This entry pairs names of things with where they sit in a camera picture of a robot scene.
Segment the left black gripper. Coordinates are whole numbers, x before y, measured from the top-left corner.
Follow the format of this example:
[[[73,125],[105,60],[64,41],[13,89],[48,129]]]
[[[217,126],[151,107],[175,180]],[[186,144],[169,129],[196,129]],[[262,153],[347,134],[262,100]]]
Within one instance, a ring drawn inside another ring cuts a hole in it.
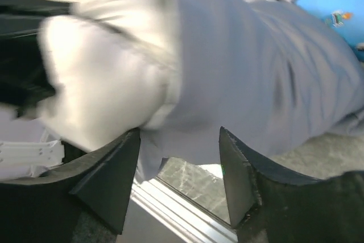
[[[31,116],[38,102],[55,95],[38,45],[41,22],[67,15],[69,2],[1,0],[1,105],[15,117]]]

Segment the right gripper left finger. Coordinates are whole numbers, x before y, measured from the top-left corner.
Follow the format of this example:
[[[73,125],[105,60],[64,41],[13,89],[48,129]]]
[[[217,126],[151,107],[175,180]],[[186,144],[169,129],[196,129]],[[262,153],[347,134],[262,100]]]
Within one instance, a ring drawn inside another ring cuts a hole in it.
[[[74,242],[83,213],[121,234],[140,146],[138,129],[38,178],[1,183],[1,242]]]

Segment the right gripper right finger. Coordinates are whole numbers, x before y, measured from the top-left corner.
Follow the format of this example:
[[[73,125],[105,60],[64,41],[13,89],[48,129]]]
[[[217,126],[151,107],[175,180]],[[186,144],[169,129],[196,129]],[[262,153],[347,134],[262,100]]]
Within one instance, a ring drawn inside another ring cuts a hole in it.
[[[230,225],[239,242],[362,242],[363,172],[329,179],[286,168],[220,129]]]

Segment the white pillow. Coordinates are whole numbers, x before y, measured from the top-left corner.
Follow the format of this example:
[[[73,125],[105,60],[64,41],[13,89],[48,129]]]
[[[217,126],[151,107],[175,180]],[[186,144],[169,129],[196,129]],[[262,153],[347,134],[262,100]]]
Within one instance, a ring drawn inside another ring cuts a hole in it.
[[[175,103],[163,0],[75,0],[43,21],[40,49],[55,97],[37,109],[62,139],[93,151],[135,127],[158,128]]]

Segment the grey pillowcase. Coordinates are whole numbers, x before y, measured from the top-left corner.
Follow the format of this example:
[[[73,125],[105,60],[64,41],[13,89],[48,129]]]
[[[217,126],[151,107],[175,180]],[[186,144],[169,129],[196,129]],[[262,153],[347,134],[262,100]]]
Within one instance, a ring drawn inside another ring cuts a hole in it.
[[[344,40],[289,0],[164,0],[181,69],[179,101],[143,129],[137,165],[218,163],[225,127],[265,156],[326,132],[363,134],[363,68]]]

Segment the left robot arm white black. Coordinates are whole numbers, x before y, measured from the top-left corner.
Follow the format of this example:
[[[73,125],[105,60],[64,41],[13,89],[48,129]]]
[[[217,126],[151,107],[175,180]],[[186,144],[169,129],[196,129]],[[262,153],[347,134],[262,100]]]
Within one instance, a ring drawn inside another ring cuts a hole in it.
[[[41,22],[69,13],[68,2],[1,0],[1,180],[37,177],[60,165],[64,148],[36,120],[55,95],[37,39]]]

